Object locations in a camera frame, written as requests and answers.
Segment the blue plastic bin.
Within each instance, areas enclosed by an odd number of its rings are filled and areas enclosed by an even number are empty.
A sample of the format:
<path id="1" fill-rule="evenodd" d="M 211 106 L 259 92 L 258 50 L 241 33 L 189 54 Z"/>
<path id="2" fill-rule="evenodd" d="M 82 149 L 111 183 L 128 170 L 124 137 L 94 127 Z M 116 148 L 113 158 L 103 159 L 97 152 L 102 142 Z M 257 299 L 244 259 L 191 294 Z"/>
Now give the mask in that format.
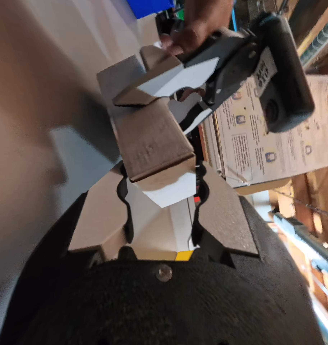
<path id="1" fill-rule="evenodd" d="M 127 0 L 136 19 L 175 7 L 174 0 Z"/>

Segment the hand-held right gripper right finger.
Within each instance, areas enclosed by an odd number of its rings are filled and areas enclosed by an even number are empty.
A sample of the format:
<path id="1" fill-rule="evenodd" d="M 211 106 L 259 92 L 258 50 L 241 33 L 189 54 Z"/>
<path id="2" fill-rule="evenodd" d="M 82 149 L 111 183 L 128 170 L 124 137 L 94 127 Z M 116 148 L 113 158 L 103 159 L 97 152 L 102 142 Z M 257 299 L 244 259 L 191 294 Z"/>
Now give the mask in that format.
<path id="1" fill-rule="evenodd" d="M 231 254 L 258 257 L 244 209 L 235 190 L 205 161 L 197 167 L 198 196 L 192 242 L 210 259 L 231 259 Z"/>

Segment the white cardboard mailer box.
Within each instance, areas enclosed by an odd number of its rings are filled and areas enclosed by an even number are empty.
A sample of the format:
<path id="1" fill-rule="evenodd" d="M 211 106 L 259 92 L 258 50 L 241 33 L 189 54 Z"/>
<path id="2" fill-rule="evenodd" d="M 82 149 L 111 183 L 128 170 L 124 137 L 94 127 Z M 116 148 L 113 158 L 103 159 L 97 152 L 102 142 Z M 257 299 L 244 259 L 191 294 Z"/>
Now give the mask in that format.
<path id="1" fill-rule="evenodd" d="M 144 108 L 121 107 L 113 98 L 145 74 L 135 55 L 97 74 L 130 182 L 161 208 L 196 192 L 196 155 L 162 98 Z"/>

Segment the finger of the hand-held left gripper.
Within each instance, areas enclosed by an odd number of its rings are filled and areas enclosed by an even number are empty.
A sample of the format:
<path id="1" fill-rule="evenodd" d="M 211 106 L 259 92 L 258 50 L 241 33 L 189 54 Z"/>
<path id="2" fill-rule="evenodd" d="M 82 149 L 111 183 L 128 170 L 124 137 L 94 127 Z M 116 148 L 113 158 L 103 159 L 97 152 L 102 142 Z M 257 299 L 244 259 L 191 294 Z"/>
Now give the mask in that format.
<path id="1" fill-rule="evenodd" d="M 213 113 L 197 92 L 191 93 L 183 101 L 170 100 L 168 108 L 179 123 L 183 134 L 187 135 Z"/>
<path id="2" fill-rule="evenodd" d="M 218 57 L 185 67 L 176 57 L 166 58 L 113 98 L 115 106 L 146 106 L 183 88 L 196 89 L 213 74 Z"/>

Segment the grey desk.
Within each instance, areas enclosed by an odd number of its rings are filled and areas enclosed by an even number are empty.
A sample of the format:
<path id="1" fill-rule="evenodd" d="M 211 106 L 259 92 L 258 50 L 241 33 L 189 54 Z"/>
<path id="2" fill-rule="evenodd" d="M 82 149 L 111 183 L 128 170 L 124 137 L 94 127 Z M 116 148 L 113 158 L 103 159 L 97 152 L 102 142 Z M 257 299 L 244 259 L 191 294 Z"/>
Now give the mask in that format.
<path id="1" fill-rule="evenodd" d="M 97 73 L 157 41 L 126 1 L 0 1 L 0 290 L 119 159 Z"/>

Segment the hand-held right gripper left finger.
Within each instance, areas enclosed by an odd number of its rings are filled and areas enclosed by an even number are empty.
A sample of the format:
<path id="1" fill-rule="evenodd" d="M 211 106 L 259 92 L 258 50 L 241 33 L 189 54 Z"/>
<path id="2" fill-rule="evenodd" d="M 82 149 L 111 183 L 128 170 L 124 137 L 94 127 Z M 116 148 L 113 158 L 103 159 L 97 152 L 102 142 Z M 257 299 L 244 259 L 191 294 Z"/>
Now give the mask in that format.
<path id="1" fill-rule="evenodd" d="M 68 250 L 96 249 L 104 259 L 115 259 L 119 249 L 131 244 L 134 227 L 127 173 L 119 162 L 87 193 Z"/>

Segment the person's left hand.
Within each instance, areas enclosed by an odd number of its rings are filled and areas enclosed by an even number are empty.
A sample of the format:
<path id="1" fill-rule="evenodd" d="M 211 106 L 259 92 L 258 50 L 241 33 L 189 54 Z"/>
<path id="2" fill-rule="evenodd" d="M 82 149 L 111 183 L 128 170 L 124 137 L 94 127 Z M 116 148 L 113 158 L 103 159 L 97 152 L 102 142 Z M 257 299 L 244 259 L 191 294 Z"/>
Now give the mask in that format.
<path id="1" fill-rule="evenodd" d="M 194 52 L 214 32 L 228 28 L 233 7 L 232 0 L 185 1 L 184 28 L 162 34 L 162 49 L 173 56 Z"/>

